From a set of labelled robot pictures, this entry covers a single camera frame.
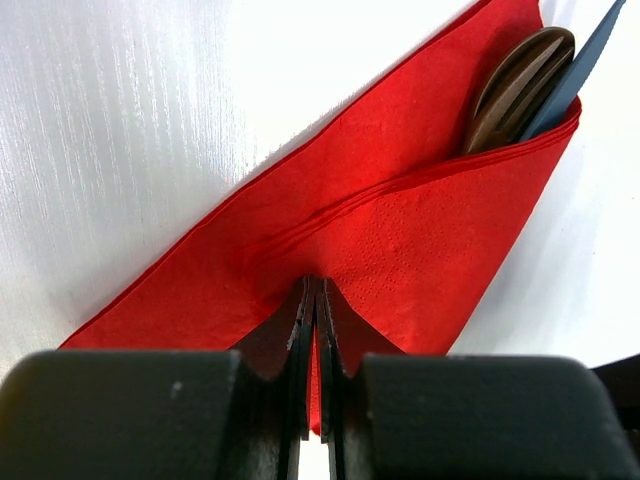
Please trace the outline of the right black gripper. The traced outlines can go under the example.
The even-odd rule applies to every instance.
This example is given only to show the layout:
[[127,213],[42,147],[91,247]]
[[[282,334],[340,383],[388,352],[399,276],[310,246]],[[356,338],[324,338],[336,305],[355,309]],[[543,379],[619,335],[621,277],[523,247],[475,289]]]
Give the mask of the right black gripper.
[[607,431],[626,439],[633,450],[639,449],[639,355],[600,365],[592,369],[604,386],[616,420],[610,414]]

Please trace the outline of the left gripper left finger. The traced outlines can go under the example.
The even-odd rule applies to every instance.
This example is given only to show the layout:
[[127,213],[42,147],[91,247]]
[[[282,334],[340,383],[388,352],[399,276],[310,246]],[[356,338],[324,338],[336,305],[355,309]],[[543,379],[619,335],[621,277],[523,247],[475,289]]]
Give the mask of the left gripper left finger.
[[57,350],[1,387],[5,479],[294,479],[315,280],[225,351]]

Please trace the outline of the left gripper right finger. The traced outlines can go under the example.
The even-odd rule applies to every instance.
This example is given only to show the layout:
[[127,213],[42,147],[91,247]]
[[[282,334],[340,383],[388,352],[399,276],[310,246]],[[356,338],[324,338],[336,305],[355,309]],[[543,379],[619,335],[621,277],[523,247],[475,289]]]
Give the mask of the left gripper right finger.
[[591,369],[562,357],[403,353],[337,285],[316,291],[334,479],[635,479],[639,449]]

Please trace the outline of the red paper napkin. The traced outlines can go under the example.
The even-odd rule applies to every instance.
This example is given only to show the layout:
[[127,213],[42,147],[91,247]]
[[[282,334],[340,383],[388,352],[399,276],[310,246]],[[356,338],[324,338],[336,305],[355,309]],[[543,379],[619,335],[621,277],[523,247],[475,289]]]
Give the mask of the red paper napkin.
[[225,349],[295,281],[333,279],[399,348],[449,351],[579,124],[462,155],[489,72],[541,28],[535,1],[480,1],[315,137],[237,190],[69,348]]

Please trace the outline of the blue knife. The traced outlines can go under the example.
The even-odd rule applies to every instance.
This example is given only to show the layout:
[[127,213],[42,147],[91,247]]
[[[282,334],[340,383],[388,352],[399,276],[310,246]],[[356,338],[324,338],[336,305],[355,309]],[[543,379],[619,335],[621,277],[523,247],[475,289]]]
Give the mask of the blue knife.
[[528,122],[519,142],[530,140],[559,124],[596,65],[625,3],[625,0],[616,0],[612,4],[538,112]]

